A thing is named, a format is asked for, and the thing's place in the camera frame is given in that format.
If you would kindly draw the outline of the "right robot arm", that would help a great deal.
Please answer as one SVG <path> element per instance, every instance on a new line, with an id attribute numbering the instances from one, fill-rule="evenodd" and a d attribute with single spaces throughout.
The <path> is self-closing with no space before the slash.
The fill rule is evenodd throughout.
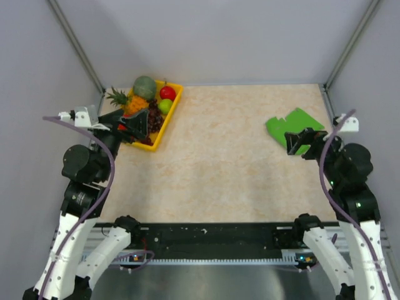
<path id="1" fill-rule="evenodd" d="M 366 181 L 373 171 L 370 152 L 356 143 L 344 144 L 326 131 L 306 128 L 287 132 L 287 153 L 316 161 L 324 194 L 344 234 L 350 260 L 336 249 L 317 216 L 302 214 L 294 221 L 292 241 L 308 247 L 328 276 L 336 299 L 396 299 L 381 241 L 378 201 Z"/>

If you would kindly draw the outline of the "green paper box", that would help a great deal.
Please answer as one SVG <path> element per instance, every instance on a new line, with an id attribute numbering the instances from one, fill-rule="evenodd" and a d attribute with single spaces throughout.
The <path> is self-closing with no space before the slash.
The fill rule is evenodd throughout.
<path id="1" fill-rule="evenodd" d="M 272 117 L 265 123 L 268 134 L 280 145 L 287 150 L 285 133 L 300 133 L 306 128 L 312 128 L 315 131 L 325 130 L 324 126 L 310 116 L 301 108 L 291 111 L 286 117 Z"/>

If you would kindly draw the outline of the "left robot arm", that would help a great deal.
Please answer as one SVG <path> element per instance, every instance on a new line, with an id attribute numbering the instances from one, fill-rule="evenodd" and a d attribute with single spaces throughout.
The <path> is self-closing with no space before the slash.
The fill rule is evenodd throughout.
<path id="1" fill-rule="evenodd" d="M 141 269 L 154 259 L 154 252 L 146 248 L 140 222 L 131 216 L 118 217 L 100 244 L 83 257 L 114 181 L 119 147 L 124 141 L 146 136 L 148 115 L 148 109 L 131 116 L 120 109 L 99 116 L 94 106 L 78 106 L 43 118 L 81 133 L 92 145 L 76 144 L 64 153 L 62 176 L 69 184 L 59 225 L 44 271 L 38 282 L 25 290 L 23 299 L 90 299 L 96 283 L 113 263 L 133 258 Z"/>

